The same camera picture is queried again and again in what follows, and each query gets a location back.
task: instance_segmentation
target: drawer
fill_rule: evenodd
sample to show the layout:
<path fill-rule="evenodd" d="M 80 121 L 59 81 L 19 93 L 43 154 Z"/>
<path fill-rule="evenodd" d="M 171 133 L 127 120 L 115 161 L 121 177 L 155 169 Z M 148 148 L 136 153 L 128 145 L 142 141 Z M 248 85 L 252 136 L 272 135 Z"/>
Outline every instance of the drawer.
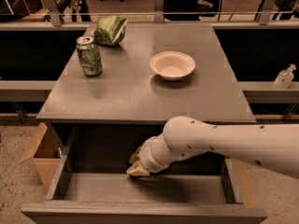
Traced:
<path fill-rule="evenodd" d="M 261 223 L 235 193 L 231 160 L 206 153 L 149 177 L 125 171 L 161 125 L 79 124 L 65 145 L 47 200 L 21 211 L 35 223 Z"/>

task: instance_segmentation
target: snack packet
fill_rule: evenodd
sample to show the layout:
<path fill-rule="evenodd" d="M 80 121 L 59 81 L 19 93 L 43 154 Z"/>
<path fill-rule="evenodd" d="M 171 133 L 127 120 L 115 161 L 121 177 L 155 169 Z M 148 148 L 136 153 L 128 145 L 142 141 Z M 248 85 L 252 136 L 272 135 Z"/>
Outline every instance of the snack packet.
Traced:
<path fill-rule="evenodd" d="M 125 37 L 127 23 L 127 19 L 118 16 L 101 18 L 93 32 L 94 42 L 99 45 L 117 45 Z"/>

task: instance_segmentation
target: can lid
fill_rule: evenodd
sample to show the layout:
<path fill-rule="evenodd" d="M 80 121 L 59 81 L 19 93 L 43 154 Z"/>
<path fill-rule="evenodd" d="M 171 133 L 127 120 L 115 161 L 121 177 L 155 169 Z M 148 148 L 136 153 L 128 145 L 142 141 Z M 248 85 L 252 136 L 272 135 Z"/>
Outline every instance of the can lid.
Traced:
<path fill-rule="evenodd" d="M 93 37 L 92 36 L 81 36 L 76 40 L 77 44 L 79 45 L 88 45 L 93 42 Z"/>

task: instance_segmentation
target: gray tabletop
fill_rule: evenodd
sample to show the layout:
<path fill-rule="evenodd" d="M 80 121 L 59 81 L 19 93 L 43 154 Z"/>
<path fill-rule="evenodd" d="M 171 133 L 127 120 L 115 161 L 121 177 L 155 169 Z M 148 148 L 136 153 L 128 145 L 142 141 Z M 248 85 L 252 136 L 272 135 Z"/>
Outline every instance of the gray tabletop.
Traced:
<path fill-rule="evenodd" d="M 99 49 L 103 73 L 86 77 L 74 52 L 39 119 L 163 124 L 175 116 L 188 116 L 203 121 L 255 121 L 209 24 L 129 23 L 118 46 Z M 155 75 L 150 59 L 169 50 L 190 55 L 196 62 L 194 72 L 175 82 Z"/>

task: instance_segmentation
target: pump bottle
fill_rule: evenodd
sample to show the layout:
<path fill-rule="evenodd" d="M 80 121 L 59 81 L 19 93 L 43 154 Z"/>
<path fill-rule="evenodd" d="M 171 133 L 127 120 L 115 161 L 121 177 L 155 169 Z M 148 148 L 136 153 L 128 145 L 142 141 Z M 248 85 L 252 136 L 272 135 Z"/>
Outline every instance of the pump bottle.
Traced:
<path fill-rule="evenodd" d="M 278 77 L 274 81 L 276 86 L 281 89 L 287 89 L 294 78 L 294 74 L 292 72 L 294 70 L 296 70 L 296 65 L 290 64 L 288 69 L 280 71 Z"/>

